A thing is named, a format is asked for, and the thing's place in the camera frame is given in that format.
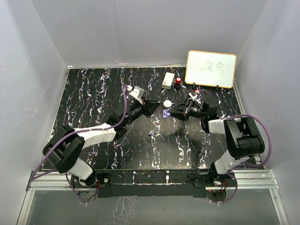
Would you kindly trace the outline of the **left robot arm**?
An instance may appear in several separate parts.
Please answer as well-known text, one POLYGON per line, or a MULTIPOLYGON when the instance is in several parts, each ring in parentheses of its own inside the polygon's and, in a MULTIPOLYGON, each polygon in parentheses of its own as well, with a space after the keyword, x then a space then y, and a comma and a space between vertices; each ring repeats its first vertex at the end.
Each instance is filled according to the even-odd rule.
POLYGON ((94 186, 97 181, 97 173, 91 165, 79 158, 81 151, 92 145, 108 143, 122 138, 127 132, 126 127, 129 124, 141 115, 150 117, 161 104, 158 100, 144 99, 143 102, 142 105, 135 100, 127 110, 124 120, 121 119, 123 110, 116 108, 106 123, 91 127, 88 132, 83 132, 82 128, 73 129, 69 125, 64 125, 44 147, 43 155, 46 155, 64 136, 74 131, 81 131, 81 133, 73 134, 62 141, 47 160, 59 173, 70 173, 78 177, 85 186, 94 186))

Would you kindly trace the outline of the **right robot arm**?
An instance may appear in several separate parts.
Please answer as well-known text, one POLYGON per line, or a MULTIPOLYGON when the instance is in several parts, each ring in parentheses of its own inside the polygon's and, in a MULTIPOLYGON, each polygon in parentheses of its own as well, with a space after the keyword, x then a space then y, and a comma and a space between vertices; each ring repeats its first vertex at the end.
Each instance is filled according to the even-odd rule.
POLYGON ((220 186, 228 180, 234 167, 264 152, 265 144, 254 119, 241 116, 234 119, 218 118, 219 103, 216 97, 208 96, 199 105, 192 97, 169 109, 168 117, 187 121, 189 117, 199 118, 201 127, 207 134, 224 135, 227 151, 213 162, 207 174, 189 174, 187 179, 193 183, 206 183, 220 186))

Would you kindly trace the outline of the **white earbud charging case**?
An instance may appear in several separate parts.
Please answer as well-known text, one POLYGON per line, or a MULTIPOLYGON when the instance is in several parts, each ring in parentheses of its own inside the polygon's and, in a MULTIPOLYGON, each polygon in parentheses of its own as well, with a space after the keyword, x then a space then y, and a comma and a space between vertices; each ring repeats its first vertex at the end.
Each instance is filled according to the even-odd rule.
POLYGON ((165 108, 171 108, 171 107, 172 107, 172 102, 171 102, 170 100, 165 100, 165 101, 163 102, 163 106, 164 106, 165 108))

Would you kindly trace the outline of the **purple round earbud case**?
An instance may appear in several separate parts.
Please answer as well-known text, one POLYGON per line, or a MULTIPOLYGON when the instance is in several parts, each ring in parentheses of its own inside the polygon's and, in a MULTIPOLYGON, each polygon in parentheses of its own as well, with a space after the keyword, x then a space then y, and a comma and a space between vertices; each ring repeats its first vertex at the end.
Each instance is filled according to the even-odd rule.
POLYGON ((170 116, 171 116, 171 114, 169 113, 169 110, 167 110, 167 109, 163 110, 163 118, 167 119, 170 116))

